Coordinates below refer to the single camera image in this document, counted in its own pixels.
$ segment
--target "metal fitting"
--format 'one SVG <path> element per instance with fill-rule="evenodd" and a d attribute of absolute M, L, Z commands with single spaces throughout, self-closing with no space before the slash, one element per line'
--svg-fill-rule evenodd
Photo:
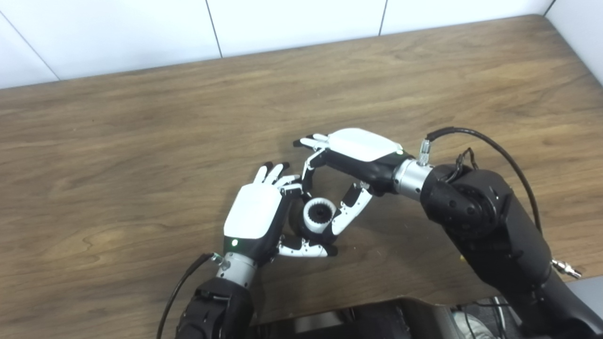
<path fill-rule="evenodd" d="M 213 254 L 212 261 L 215 262 L 216 265 L 222 269 L 222 271 L 226 271 L 230 268 L 230 261 L 225 260 L 223 256 L 217 253 Z"/>
<path fill-rule="evenodd" d="M 426 166 L 429 163 L 429 152 L 431 151 L 431 141 L 423 139 L 421 149 L 418 152 L 417 165 Z"/>
<path fill-rule="evenodd" d="M 575 279 L 580 279 L 582 277 L 582 273 L 576 271 L 572 268 L 572 266 L 564 261 L 558 261 L 555 259 L 551 260 L 551 264 L 559 273 L 566 274 L 570 277 L 574 277 Z"/>

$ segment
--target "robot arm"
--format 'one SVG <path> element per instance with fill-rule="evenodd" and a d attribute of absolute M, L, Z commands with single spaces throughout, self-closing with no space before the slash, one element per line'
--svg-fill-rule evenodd
<path fill-rule="evenodd" d="M 535 334 L 576 339 L 603 334 L 603 320 L 553 268 L 575 277 L 579 273 L 552 259 L 542 234 L 504 179 L 478 169 L 473 159 L 473 168 L 464 166 L 464 154 L 454 165 L 428 164 L 432 141 L 423 141 L 418 160 L 399 144 L 358 128 L 313 135 L 294 145 L 315 151 L 302 176 L 307 189 L 314 169 L 327 165 L 366 183 L 373 195 L 401 194 L 419 201 L 476 274 L 505 296 Z"/>

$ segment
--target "wood grain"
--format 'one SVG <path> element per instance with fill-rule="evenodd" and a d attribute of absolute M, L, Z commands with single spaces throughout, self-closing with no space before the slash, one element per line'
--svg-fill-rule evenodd
<path fill-rule="evenodd" d="M 221 250 L 256 167 L 301 170 L 309 152 L 294 139 L 361 127 L 414 150 L 448 125 L 500 142 L 533 185 L 555 257 L 603 274 L 603 89 L 542 17 L 2 90 L 0 337 L 150 338 L 184 269 Z M 438 140 L 432 161 L 468 145 L 526 203 L 481 141 Z M 350 181 L 323 169 L 315 193 L 340 198 Z M 263 268 L 258 321 L 493 293 L 402 197 L 373 200 L 338 245 L 335 258 Z M 214 272 L 192 276 L 168 331 Z"/>

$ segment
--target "white fingertip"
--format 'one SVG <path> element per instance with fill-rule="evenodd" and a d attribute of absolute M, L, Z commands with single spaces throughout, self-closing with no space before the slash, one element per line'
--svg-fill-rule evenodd
<path fill-rule="evenodd" d="M 282 178 L 280 178 L 279 180 L 277 180 L 277 182 L 274 184 L 276 186 L 276 188 L 279 188 L 285 184 L 291 183 L 292 181 L 298 180 L 300 178 L 299 174 L 294 174 L 292 176 L 284 176 Z"/>
<path fill-rule="evenodd" d="M 257 171 L 255 179 L 253 179 L 253 183 L 262 183 L 264 178 L 266 178 L 266 172 L 268 171 L 268 167 L 262 166 Z"/>
<path fill-rule="evenodd" d="M 264 180 L 264 183 L 267 184 L 273 184 L 278 178 L 280 173 L 283 171 L 283 164 L 280 163 L 278 165 L 276 165 L 271 171 L 270 173 L 268 173 L 268 175 L 266 176 L 266 180 Z"/>
<path fill-rule="evenodd" d="M 320 143 L 320 140 L 315 140 L 315 139 L 309 139 L 309 138 L 301 138 L 300 142 L 302 145 L 314 148 L 318 143 Z"/>
<path fill-rule="evenodd" d="M 328 136 L 326 135 L 322 135 L 322 134 L 314 134 L 312 135 L 312 137 L 316 140 L 320 140 L 320 141 L 327 141 L 329 139 Z"/>

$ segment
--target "robotic hand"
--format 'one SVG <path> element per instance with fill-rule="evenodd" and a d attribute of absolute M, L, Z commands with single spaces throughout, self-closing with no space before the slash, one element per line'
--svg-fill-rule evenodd
<path fill-rule="evenodd" d="M 420 166 L 400 144 L 360 128 L 310 135 L 293 145 L 315 152 L 306 160 L 301 176 L 308 198 L 298 224 L 304 237 L 322 244 L 332 244 L 374 195 L 399 193 L 419 200 L 433 168 Z M 360 180 L 347 191 L 338 210 L 329 200 L 309 196 L 316 168 L 325 165 Z"/>
<path fill-rule="evenodd" d="M 299 175 L 281 176 L 288 167 L 267 162 L 240 189 L 224 225 L 225 255 L 212 257 L 216 277 L 197 288 L 180 317 L 177 339 L 241 338 L 253 315 L 248 289 L 259 267 L 277 254 L 335 254 L 329 246 L 282 235 L 289 207 L 302 194 Z"/>

